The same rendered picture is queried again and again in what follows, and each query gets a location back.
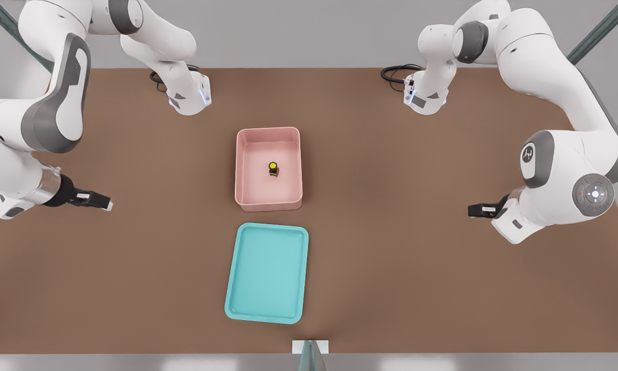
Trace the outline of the pink plastic box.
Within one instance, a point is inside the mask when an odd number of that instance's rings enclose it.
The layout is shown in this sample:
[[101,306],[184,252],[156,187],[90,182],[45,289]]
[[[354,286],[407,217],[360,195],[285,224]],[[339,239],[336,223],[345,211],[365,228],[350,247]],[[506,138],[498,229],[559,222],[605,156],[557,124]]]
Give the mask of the pink plastic box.
[[295,127],[240,130],[234,199],[243,211],[299,209],[303,183],[300,133]]

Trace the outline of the pale blue-green tray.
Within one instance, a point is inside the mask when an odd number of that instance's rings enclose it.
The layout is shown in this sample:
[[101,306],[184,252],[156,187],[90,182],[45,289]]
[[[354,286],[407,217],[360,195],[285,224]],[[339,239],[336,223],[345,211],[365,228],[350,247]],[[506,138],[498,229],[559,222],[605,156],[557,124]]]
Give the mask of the pale blue-green tray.
[[243,223],[234,243],[225,314],[295,324],[302,316],[309,234],[301,226]]

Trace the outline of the silver frame post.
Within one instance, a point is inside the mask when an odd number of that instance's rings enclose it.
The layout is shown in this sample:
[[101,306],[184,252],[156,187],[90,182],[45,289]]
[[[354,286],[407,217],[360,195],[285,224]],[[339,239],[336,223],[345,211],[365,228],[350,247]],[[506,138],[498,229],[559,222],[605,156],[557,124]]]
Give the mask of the silver frame post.
[[294,355],[300,355],[299,371],[327,371],[323,354],[329,353],[328,340],[293,340]]
[[566,57],[577,65],[592,49],[618,25],[618,4],[577,44]]
[[39,56],[38,53],[34,52],[29,45],[24,42],[20,32],[19,32],[19,24],[12,17],[12,15],[0,4],[0,26],[11,35],[24,50],[29,52],[31,56],[33,56],[38,63],[40,63],[48,72],[52,73],[54,64],[51,61],[48,61],[42,56]]

